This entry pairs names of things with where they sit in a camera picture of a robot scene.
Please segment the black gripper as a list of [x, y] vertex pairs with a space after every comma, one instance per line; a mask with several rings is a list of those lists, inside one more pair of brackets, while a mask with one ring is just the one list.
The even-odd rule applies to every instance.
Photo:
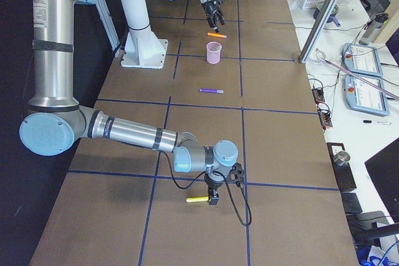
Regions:
[[219, 201], [219, 194], [217, 192], [218, 188], [224, 184], [224, 179], [222, 176], [211, 176], [206, 173], [204, 175], [205, 183], [208, 186], [208, 201], [210, 206], [217, 205]]
[[218, 22], [223, 26], [224, 25], [224, 18], [222, 12], [219, 8], [219, 2], [217, 1], [207, 1], [204, 5], [204, 10], [206, 13], [206, 20], [209, 24], [209, 27], [214, 32], [219, 32]]

